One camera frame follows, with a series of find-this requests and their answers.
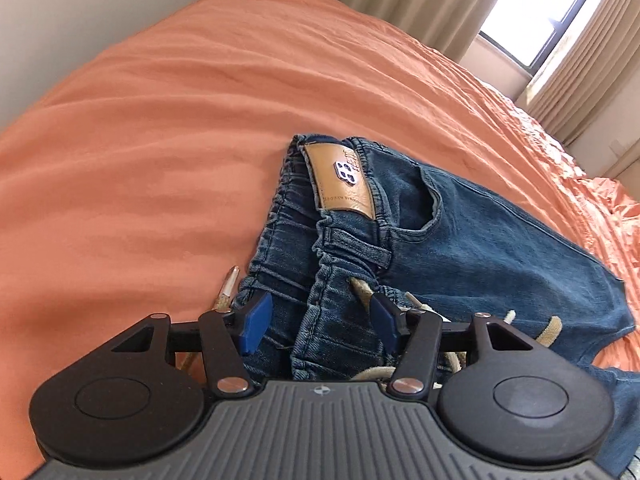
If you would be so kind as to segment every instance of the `bed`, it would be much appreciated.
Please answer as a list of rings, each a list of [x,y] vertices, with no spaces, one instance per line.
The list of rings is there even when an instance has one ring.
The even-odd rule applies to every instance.
[[[201,0],[0,136],[2,480],[42,460],[39,384],[150,312],[196,319],[247,264],[301,132],[377,140],[498,192],[625,280],[640,319],[640,203],[499,92],[336,0]],[[640,332],[595,363],[640,370]]]

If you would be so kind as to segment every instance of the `blue denim jeans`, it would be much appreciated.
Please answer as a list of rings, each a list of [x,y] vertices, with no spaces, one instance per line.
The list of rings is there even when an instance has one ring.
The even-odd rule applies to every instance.
[[[320,207],[305,151],[314,142],[353,149],[375,219]],[[552,350],[610,391],[616,416],[598,457],[618,475],[640,444],[640,374],[593,367],[595,355],[634,329],[623,282],[596,258],[499,195],[366,139],[296,136],[236,301],[273,295],[271,327],[246,359],[260,378],[344,380],[392,365],[352,293],[354,276],[409,306],[406,291],[452,321],[503,317],[533,338],[562,319]]]

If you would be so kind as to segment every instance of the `metal logo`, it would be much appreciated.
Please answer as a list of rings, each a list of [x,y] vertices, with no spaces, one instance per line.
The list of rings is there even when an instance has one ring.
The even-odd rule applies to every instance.
[[[324,386],[324,384],[322,386],[316,386],[313,390],[311,390],[313,393],[318,394],[318,395],[322,395],[325,396],[326,394],[331,392],[331,388],[329,388],[328,386]]]
[[[349,184],[349,186],[355,186],[358,183],[358,170],[356,170],[352,164],[336,160],[334,162],[334,169],[338,178]]]

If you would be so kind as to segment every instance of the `gray ribbed plate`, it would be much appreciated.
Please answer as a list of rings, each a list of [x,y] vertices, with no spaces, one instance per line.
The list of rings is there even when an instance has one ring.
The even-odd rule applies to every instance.
[[[183,446],[151,462],[89,470],[55,460],[33,480],[609,480],[593,462],[522,471],[483,462],[451,442],[430,410],[376,383],[270,381],[226,400]]]

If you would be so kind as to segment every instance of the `metal screw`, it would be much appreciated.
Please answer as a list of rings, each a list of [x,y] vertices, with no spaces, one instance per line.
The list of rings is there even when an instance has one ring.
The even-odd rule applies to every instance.
[[[218,381],[218,389],[225,394],[239,394],[249,389],[249,383],[242,377],[225,377]]]
[[[394,390],[401,394],[417,394],[424,390],[424,383],[412,377],[402,377],[392,383]]]

